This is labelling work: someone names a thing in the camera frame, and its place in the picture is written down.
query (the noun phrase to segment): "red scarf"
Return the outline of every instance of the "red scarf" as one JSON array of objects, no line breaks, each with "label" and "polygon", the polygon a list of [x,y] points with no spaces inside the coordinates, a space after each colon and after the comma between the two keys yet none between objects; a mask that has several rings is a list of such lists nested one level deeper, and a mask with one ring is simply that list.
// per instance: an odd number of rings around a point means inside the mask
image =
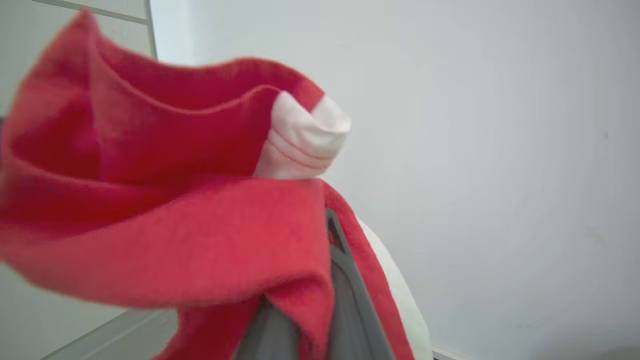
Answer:
[{"label": "red scarf", "polygon": [[0,254],[43,288],[177,307],[179,330],[158,359],[229,359],[263,294],[320,359],[333,308],[326,206],[397,359],[413,359],[345,200],[320,179],[250,177],[283,90],[307,110],[323,96],[267,60],[160,64],[81,12],[22,82],[3,129]]}]

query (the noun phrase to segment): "red fabric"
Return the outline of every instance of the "red fabric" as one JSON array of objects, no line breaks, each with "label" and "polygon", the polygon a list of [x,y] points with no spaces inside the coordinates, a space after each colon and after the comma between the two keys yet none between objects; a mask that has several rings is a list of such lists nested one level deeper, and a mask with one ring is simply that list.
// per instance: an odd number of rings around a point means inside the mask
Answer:
[{"label": "red fabric", "polygon": [[161,65],[81,12],[21,84],[2,132],[0,254],[86,300],[177,307],[158,359],[228,359],[265,294],[325,354],[333,307],[324,206],[344,227],[398,359],[413,359],[353,212],[322,180],[250,177],[277,94],[323,92],[267,60]]}]

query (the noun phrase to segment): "red stitching line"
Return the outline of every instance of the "red stitching line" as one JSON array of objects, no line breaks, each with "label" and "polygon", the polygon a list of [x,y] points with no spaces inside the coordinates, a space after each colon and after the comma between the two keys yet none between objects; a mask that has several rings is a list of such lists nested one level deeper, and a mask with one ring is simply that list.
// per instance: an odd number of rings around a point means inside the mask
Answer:
[{"label": "red stitching line", "polygon": [[316,159],[316,160],[332,160],[332,159],[333,159],[333,156],[330,156],[330,157],[328,157],[328,158],[323,158],[323,157],[321,157],[321,156],[314,156],[314,155],[311,155],[311,154],[307,153],[306,151],[304,151],[303,149],[299,148],[296,144],[291,143],[290,141],[288,141],[286,137],[282,136],[282,134],[280,134],[280,133],[278,132],[278,130],[276,130],[276,128],[275,128],[275,127],[273,127],[273,126],[272,126],[272,127],[271,127],[271,130],[273,130],[273,132],[274,132],[274,133],[276,133],[276,135],[278,135],[282,140],[284,140],[284,142],[285,142],[285,143],[288,143],[289,145],[293,146],[293,147],[294,147],[294,148],[296,148],[298,151],[302,152],[304,155],[307,155],[309,158],[314,158],[314,159]]},{"label": "red stitching line", "polygon": [[276,149],[276,151],[278,151],[280,154],[282,154],[282,156],[284,156],[285,158],[287,158],[287,159],[289,159],[289,160],[291,160],[291,161],[293,161],[293,162],[297,163],[298,165],[304,166],[304,167],[306,167],[306,168],[312,168],[312,169],[314,169],[314,170],[324,170],[324,169],[326,169],[326,168],[328,168],[328,167],[329,167],[329,166],[325,166],[325,167],[313,167],[313,166],[311,166],[311,165],[307,165],[307,164],[305,164],[305,163],[301,162],[300,160],[296,160],[296,159],[294,159],[294,158],[290,157],[290,156],[289,156],[289,155],[287,155],[284,151],[280,150],[280,148],[278,148],[278,147],[276,146],[276,144],[274,144],[274,143],[271,141],[271,139],[269,139],[269,138],[268,138],[268,139],[267,139],[267,141],[266,141],[266,143],[268,143],[270,146],[272,146],[274,149]]}]

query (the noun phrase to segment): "red garment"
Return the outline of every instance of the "red garment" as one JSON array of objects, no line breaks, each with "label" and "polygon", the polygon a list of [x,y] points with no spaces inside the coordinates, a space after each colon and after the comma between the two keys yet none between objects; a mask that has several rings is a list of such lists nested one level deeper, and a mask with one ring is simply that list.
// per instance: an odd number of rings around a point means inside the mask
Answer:
[{"label": "red garment", "polygon": [[413,359],[386,278],[320,179],[250,177],[284,65],[161,65],[81,12],[21,84],[2,132],[0,254],[32,283],[129,307],[177,307],[158,359],[228,359],[266,296],[326,350],[333,307],[324,207],[336,211],[396,357]]}]

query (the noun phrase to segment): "gray plastic object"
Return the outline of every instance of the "gray plastic object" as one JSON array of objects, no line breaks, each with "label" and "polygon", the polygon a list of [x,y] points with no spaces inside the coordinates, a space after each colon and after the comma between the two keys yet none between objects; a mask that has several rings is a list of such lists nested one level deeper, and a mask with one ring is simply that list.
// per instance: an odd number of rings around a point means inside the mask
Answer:
[{"label": "gray plastic object", "polygon": [[[326,209],[335,307],[329,360],[395,360],[369,292],[351,255],[338,216]],[[235,360],[297,360],[296,324],[264,299],[238,347]]]}]

